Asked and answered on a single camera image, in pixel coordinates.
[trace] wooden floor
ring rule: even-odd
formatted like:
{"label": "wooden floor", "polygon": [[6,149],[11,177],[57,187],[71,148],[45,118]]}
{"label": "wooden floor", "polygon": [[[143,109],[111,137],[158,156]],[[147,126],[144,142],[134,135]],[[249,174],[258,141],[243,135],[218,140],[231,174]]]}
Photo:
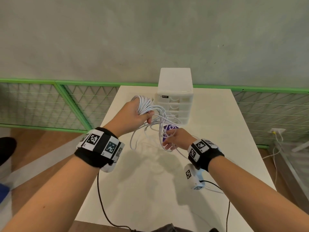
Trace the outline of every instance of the wooden floor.
{"label": "wooden floor", "polygon": [[[11,158],[12,171],[16,171],[21,167],[26,166],[34,160],[44,156],[48,152],[66,144],[67,142],[80,136],[79,133],[67,133],[56,131],[39,131],[27,129],[12,129],[11,136],[17,140],[17,149]],[[260,149],[262,157],[268,156],[269,152],[265,149]],[[72,156],[69,156],[54,166],[46,169],[32,179],[19,185],[12,190],[12,212],[13,215],[31,198],[31,196],[48,181]],[[276,169],[271,158],[264,159],[264,163],[271,178],[275,179]],[[286,197],[288,200],[296,204],[288,186],[284,182],[282,176],[278,174],[276,181],[277,191]],[[75,221],[70,229],[70,232],[120,232],[119,229],[110,226],[96,225],[86,222]]]}

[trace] purple label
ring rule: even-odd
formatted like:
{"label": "purple label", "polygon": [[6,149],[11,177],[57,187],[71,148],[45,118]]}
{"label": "purple label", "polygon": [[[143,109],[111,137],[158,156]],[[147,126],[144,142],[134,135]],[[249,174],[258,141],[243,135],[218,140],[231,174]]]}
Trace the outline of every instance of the purple label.
{"label": "purple label", "polygon": [[[165,125],[164,127],[164,130],[168,131],[170,129],[178,129],[177,126],[175,125]],[[167,138],[167,135],[166,134],[163,134],[163,141]]]}

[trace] hand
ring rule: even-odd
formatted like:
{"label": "hand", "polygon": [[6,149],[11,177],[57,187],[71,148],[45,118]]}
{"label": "hand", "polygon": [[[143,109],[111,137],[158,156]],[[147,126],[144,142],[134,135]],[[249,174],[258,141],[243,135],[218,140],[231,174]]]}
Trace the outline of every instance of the hand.
{"label": "hand", "polygon": [[165,147],[166,150],[168,150],[169,148],[171,148],[171,150],[174,150],[177,147],[180,147],[181,149],[184,150],[188,150],[189,146],[197,140],[183,128],[170,129],[166,131],[166,133],[167,135],[171,135],[168,138],[166,138],[162,143],[162,145]]}
{"label": "hand", "polygon": [[145,121],[151,123],[154,111],[149,111],[143,115],[138,115],[137,109],[139,106],[139,98],[127,102],[122,109],[115,115],[115,117],[104,125],[103,128],[108,129],[117,137],[123,134],[137,130]]}

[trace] concrete wall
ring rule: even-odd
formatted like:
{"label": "concrete wall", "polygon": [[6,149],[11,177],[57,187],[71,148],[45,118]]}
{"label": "concrete wall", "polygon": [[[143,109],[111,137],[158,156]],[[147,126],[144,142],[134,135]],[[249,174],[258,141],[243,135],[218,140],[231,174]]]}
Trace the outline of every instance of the concrete wall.
{"label": "concrete wall", "polygon": [[309,0],[0,0],[0,77],[309,87]]}

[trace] power socket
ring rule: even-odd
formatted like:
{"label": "power socket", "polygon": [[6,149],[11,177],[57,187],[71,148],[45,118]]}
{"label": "power socket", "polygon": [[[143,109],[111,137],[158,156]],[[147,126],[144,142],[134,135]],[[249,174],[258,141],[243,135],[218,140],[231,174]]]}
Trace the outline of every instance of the power socket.
{"label": "power socket", "polygon": [[285,131],[286,129],[276,129],[276,128],[272,128],[270,131],[268,131],[269,133],[275,132],[276,134],[281,134]]}

